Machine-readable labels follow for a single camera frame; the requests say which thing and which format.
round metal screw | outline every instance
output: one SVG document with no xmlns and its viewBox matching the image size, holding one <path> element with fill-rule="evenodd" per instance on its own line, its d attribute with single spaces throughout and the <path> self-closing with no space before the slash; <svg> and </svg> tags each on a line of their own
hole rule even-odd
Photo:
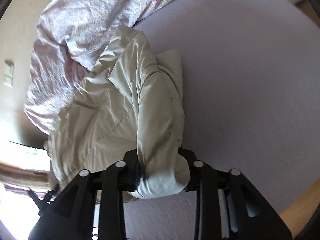
<svg viewBox="0 0 320 240">
<path fill-rule="evenodd" d="M 126 165 L 127 164 L 124 161 L 119 161 L 119 162 L 116 163 L 116 167 L 118 167 L 118 168 L 122 168 L 122 167 L 124 167 Z"/>
<path fill-rule="evenodd" d="M 204 163 L 202 161 L 195 161 L 193 165 L 200 168 L 204 165 Z"/>
<path fill-rule="evenodd" d="M 237 170 L 237 169 L 232 169 L 230 172 L 234 176 L 239 176 L 241 174 L 241 172 L 239 170 Z"/>
<path fill-rule="evenodd" d="M 81 177 L 86 177 L 86 176 L 88 176 L 89 174 L 90 174 L 90 171 L 88 171 L 88 170 L 82 170 L 82 171 L 79 172 L 79 175 L 80 175 Z"/>
</svg>

pink blanket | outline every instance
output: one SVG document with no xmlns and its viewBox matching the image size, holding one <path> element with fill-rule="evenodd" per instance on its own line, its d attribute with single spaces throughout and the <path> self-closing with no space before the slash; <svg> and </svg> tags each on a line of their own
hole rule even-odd
<svg viewBox="0 0 320 240">
<path fill-rule="evenodd" d="M 172 0 L 53 0 L 42 12 L 31 55 L 25 112 L 49 134 L 58 112 L 92 70 L 115 31 Z"/>
</svg>

black bracket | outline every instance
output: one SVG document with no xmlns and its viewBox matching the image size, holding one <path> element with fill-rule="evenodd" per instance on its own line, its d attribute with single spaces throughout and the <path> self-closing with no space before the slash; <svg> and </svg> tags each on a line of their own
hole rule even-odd
<svg viewBox="0 0 320 240">
<path fill-rule="evenodd" d="M 185 191 L 197 191 L 195 240 L 292 240 L 278 214 L 239 170 L 217 171 L 192 151 L 180 148 L 179 154 L 191 175 Z M 98 237 L 125 240 L 122 191 L 135 191 L 140 176 L 132 150 L 104 171 L 80 171 L 50 204 L 31 194 L 41 217 L 28 239 L 91 240 L 96 193 L 102 190 Z"/>
</svg>

beige wall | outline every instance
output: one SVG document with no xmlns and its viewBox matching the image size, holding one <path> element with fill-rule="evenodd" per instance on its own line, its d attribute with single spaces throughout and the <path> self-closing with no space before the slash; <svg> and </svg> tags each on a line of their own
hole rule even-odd
<svg viewBox="0 0 320 240">
<path fill-rule="evenodd" d="M 0 20 L 0 152 L 3 140 L 42 146 L 46 135 L 23 112 L 36 25 L 51 0 L 13 0 Z M 3 84 L 5 60 L 15 66 L 13 87 Z"/>
</svg>

puffer jacket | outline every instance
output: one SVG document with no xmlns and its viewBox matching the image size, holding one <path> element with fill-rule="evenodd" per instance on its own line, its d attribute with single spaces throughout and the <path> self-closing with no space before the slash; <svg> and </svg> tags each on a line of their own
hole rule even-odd
<svg viewBox="0 0 320 240">
<path fill-rule="evenodd" d="M 104 170 L 137 149 L 145 173 L 124 199 L 177 194 L 190 180 L 178 154 L 183 128 L 178 51 L 154 56 L 143 32 L 124 27 L 54 122 L 48 138 L 52 179 L 63 189 L 80 170 Z"/>
</svg>

